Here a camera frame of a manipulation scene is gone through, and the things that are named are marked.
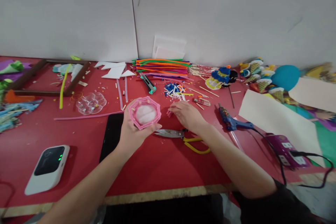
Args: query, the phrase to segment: wooden table edge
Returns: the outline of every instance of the wooden table edge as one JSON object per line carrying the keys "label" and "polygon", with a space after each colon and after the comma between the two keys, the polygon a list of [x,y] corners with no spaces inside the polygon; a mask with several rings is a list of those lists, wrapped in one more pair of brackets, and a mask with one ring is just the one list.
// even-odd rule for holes
{"label": "wooden table edge", "polygon": [[[302,183],[311,186],[318,185],[321,184],[323,177],[324,173],[302,174],[300,175],[302,182],[294,182],[290,183],[290,185],[296,186]],[[336,171],[333,171],[329,174],[327,181],[330,183],[336,183]],[[225,185],[216,184],[216,185],[178,188],[162,191],[143,192],[135,194],[124,194],[124,195],[105,197],[104,205],[129,204],[129,203],[139,203],[155,200],[169,200],[173,198],[182,198],[182,197],[194,197],[208,194],[219,194],[219,193],[227,193],[235,189],[236,188],[234,187],[234,185],[230,183]],[[42,212],[47,212],[52,207],[53,204],[54,203],[43,203],[35,205],[0,208],[0,216],[2,218],[7,218],[23,215],[35,215]]]}

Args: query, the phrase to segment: brown wooden frame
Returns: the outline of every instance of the brown wooden frame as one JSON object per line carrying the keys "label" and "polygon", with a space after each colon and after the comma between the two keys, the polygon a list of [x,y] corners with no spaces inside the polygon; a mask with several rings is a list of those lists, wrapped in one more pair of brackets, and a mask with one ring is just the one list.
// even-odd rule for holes
{"label": "brown wooden frame", "polygon": [[48,63],[58,63],[58,64],[83,64],[82,69],[76,75],[74,80],[70,83],[70,85],[64,90],[64,96],[71,96],[72,91],[78,82],[82,79],[85,72],[90,66],[89,61],[77,61],[77,60],[65,60],[65,59],[42,59],[37,62],[31,69],[25,72],[19,79],[15,82],[8,85],[5,92],[13,89],[16,95],[30,95],[30,96],[59,96],[61,92],[57,91],[34,91],[34,90],[22,90],[24,85],[30,81],[30,79],[35,76],[38,71],[40,71],[46,64]]}

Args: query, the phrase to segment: red table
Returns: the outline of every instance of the red table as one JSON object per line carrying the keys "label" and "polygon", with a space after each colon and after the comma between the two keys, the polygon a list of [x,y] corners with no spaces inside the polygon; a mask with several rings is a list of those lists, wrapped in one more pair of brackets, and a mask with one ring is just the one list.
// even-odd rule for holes
{"label": "red table", "polygon": [[[8,59],[31,63],[38,61],[32,58],[12,57],[1,57],[0,60]],[[115,87],[116,80],[101,78],[108,70],[95,69],[93,68],[95,64],[95,62],[91,63],[89,68],[91,72],[85,75],[83,80],[88,83],[88,86],[77,85],[75,92],[81,91],[86,94],[94,90],[103,91],[102,94],[108,103],[100,113],[119,111],[120,100],[117,99],[119,95]],[[191,78],[195,81],[185,86],[205,94],[206,91],[199,88],[200,85],[205,87],[204,81],[196,76]],[[44,71],[43,78],[36,76],[26,88],[41,89],[42,86],[50,86],[50,83],[57,81],[56,74],[52,73],[50,68]],[[167,108],[172,103],[171,98],[163,95],[163,87],[166,83],[160,79],[154,79],[153,83],[156,84],[157,91],[151,98],[161,105],[162,117],[159,123],[163,128],[182,129],[175,116],[168,118],[166,115]],[[120,79],[120,85],[121,91],[125,90],[123,78]],[[128,77],[127,86],[129,101],[148,95],[147,87],[137,76]],[[196,106],[201,110],[205,120],[228,139],[231,138],[223,129],[216,106],[220,102],[233,117],[237,116],[246,88],[247,86],[241,82],[231,85],[232,92],[241,91],[232,94],[235,109],[232,107],[228,89],[215,91],[219,98],[207,93],[213,97],[213,99],[209,98],[211,107],[204,106],[205,109],[202,111]],[[64,98],[62,110],[58,107],[59,97],[43,97],[43,100],[35,111],[19,117],[22,121],[21,126],[0,135],[0,213],[5,217],[47,211],[53,202],[65,195],[98,164],[107,117],[54,121],[54,118],[78,117],[81,114],[69,97]],[[236,131],[236,135],[245,153],[271,176],[282,181],[279,164],[264,140],[252,131]],[[30,196],[24,195],[25,187],[42,151],[56,145],[70,145],[70,153],[61,181],[50,191]],[[286,170],[286,177],[290,183],[294,183],[302,180],[300,174],[324,171],[325,169],[319,167],[310,167],[296,172]],[[304,178],[309,180],[311,177],[309,175]],[[165,139],[151,135],[125,164],[107,193],[105,203],[118,204],[221,193],[231,188],[230,179],[211,153],[199,155],[185,146],[180,139]]]}

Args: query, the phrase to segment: power cord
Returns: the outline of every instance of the power cord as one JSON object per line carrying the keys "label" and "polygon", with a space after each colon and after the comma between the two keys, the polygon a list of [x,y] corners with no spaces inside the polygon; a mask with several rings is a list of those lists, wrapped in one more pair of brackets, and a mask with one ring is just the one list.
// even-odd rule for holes
{"label": "power cord", "polygon": [[304,157],[307,157],[307,156],[319,156],[321,158],[324,158],[325,160],[327,160],[330,163],[330,168],[324,174],[323,182],[322,182],[322,184],[320,186],[314,187],[314,186],[310,186],[310,185],[299,185],[299,186],[302,186],[302,187],[309,187],[309,188],[317,188],[317,189],[323,188],[325,186],[325,184],[326,184],[328,174],[334,169],[334,164],[328,158],[326,158],[324,156],[321,156],[319,154],[315,154],[315,153],[291,151],[291,154],[293,156],[304,156]]}
{"label": "power cord", "polygon": [[[254,129],[254,128],[252,130],[254,130],[259,135],[261,135],[266,140],[266,142],[269,144],[269,146],[272,148],[272,150],[274,151],[274,153],[275,153],[275,155],[278,158],[278,161],[280,163],[280,169],[281,169],[281,175],[282,175],[282,178],[283,178],[283,183],[286,186],[287,185],[287,181],[286,181],[285,172],[284,172],[284,164],[282,163],[282,161],[281,161],[281,159],[279,157],[278,151],[274,148],[274,146],[269,142],[269,140],[263,134],[261,134],[258,130]],[[298,152],[298,151],[290,151],[290,153],[292,154],[292,156],[304,156],[304,157],[319,156],[319,157],[324,158],[325,160],[327,160],[330,163],[330,168],[325,172],[324,178],[323,178],[323,182],[322,182],[322,184],[320,186],[314,187],[314,186],[310,186],[310,185],[302,185],[302,184],[299,185],[301,187],[308,187],[308,188],[316,188],[316,189],[323,188],[325,186],[325,184],[326,184],[328,174],[334,169],[334,164],[328,158],[323,157],[323,156],[321,156],[319,154],[306,153],[306,152]]]}

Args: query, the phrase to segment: pink octagonal frame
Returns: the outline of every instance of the pink octagonal frame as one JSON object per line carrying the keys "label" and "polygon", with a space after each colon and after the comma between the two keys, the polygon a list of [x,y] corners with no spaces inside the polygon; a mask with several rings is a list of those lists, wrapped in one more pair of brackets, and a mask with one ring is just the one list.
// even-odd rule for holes
{"label": "pink octagonal frame", "polygon": [[[138,122],[138,120],[136,119],[135,117],[135,113],[137,112],[138,108],[141,106],[141,105],[152,105],[155,110],[156,110],[156,117],[151,121],[151,122],[148,122],[146,124],[140,124]],[[146,97],[143,97],[143,98],[139,98],[135,103],[133,103],[129,108],[128,108],[128,111],[129,111],[129,116],[131,118],[131,120],[133,121],[133,123],[135,124],[135,126],[139,129],[139,130],[142,130],[154,123],[157,123],[160,118],[161,118],[161,112],[160,112],[160,104],[156,103],[155,101],[153,101],[149,96],[146,96]]]}

